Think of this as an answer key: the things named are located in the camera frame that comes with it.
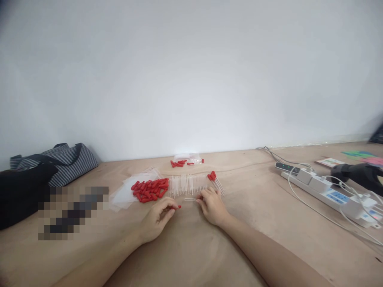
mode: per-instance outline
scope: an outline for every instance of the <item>plastic packaging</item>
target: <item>plastic packaging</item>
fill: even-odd
[[[149,179],[154,181],[162,178],[164,177],[154,167],[147,168],[141,173],[133,174],[123,181],[124,184],[116,192],[109,196],[109,209],[117,212],[121,208],[127,209],[132,202],[138,202],[137,197],[133,195],[131,190],[132,185],[134,185],[136,181],[142,182],[148,181]]]
[[[174,156],[174,162],[181,160],[187,160],[187,163],[193,163],[194,165],[202,164],[202,158],[199,156],[199,153],[182,153]]]

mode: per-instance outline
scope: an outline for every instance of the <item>bag handle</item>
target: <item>bag handle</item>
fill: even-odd
[[[24,158],[33,159],[35,161],[40,161],[42,163],[70,166],[70,165],[74,164],[79,159],[80,151],[81,151],[81,143],[80,144],[77,143],[76,144],[76,156],[73,159],[73,161],[71,163],[69,163],[69,164],[65,164],[65,163],[63,163],[63,162],[61,162],[61,161],[59,161],[57,159],[54,159],[53,157],[49,157],[49,156],[42,155],[42,154],[34,154],[34,155],[26,156]]]

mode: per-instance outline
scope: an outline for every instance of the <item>electrical outlet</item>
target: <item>electrical outlet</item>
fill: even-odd
[[[340,192],[337,192],[337,191],[333,192],[331,195],[335,196],[338,199],[343,200],[344,202],[348,202],[350,200],[349,197],[347,197],[347,196],[345,196],[345,195],[343,195],[343,194],[341,194]]]
[[[345,203],[344,201],[342,201],[342,200],[338,199],[337,197],[333,196],[332,194],[327,194],[327,197],[331,198],[332,200],[334,200],[334,201],[336,201],[336,202],[338,202],[340,204],[344,204]]]

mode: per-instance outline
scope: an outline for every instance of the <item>right hand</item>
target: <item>right hand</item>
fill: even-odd
[[[201,194],[197,195],[197,202],[211,224],[221,226],[230,217],[222,202],[219,190],[215,191],[212,187],[202,190]]]

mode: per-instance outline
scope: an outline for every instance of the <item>black object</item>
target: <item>black object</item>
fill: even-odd
[[[369,142],[375,142],[377,144],[383,144],[383,124],[377,129],[377,131],[371,136]]]
[[[331,176],[337,177],[343,182],[347,182],[351,179],[364,188],[383,196],[383,185],[378,179],[378,176],[383,177],[383,171],[368,163],[336,165],[331,169]],[[331,181],[339,185],[337,179],[331,178]]]
[[[40,164],[26,171],[0,172],[0,230],[10,227],[39,209],[40,202],[49,202],[49,180],[58,169]]]
[[[285,171],[285,172],[290,172],[292,169],[294,169],[293,171],[292,171],[292,173],[291,174],[293,174],[293,175],[298,175],[298,172],[300,171],[300,168],[298,168],[298,167],[293,167],[292,165],[285,165],[285,164],[283,164],[283,163],[275,163],[275,167],[277,168],[277,169],[280,169],[280,170],[283,170],[283,171]]]

